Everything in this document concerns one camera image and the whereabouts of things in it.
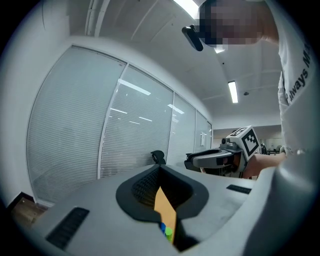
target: blue object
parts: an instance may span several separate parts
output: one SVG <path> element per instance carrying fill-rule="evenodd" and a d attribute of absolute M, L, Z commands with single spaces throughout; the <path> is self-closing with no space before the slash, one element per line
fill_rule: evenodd
<path fill-rule="evenodd" d="M 161 222 L 161 224 L 160 224 L 160 229 L 161 229 L 162 233 L 164 235 L 166 235 L 166 225 L 163 222 Z"/>

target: person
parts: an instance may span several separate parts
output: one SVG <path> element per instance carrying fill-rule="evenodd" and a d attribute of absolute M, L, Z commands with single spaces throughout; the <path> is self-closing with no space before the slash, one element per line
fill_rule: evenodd
<path fill-rule="evenodd" d="M 320 124 L 319 66 L 314 52 L 291 17 L 273 0 L 206 0 L 196 26 L 208 46 L 278 44 L 282 72 L 278 100 L 282 139 L 278 155 L 255 154 L 243 178 L 258 176 L 284 159 L 317 149 Z"/>

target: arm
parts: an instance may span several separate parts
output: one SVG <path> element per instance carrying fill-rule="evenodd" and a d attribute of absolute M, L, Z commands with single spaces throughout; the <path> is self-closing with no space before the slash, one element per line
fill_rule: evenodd
<path fill-rule="evenodd" d="M 276 167 L 284 159 L 286 159 L 285 153 L 277 155 L 254 154 L 253 157 L 250 158 L 248 165 L 243 172 L 243 178 L 248 179 L 252 176 L 258 176 L 263 169 Z"/>

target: white t-shirt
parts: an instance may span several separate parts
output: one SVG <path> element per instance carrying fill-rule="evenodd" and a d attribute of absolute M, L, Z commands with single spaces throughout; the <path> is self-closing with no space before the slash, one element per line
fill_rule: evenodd
<path fill-rule="evenodd" d="M 278 99 L 286 155 L 320 145 L 319 64 L 293 19 L 273 0 L 266 0 L 279 34 L 282 74 Z"/>

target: green cap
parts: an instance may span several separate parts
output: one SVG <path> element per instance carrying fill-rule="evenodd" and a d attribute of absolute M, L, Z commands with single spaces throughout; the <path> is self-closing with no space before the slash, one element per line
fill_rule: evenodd
<path fill-rule="evenodd" d="M 166 236 L 166 239 L 168 239 L 170 242 L 172 242 L 172 235 L 173 235 L 172 229 L 170 227 L 166 227 L 165 236 Z"/>

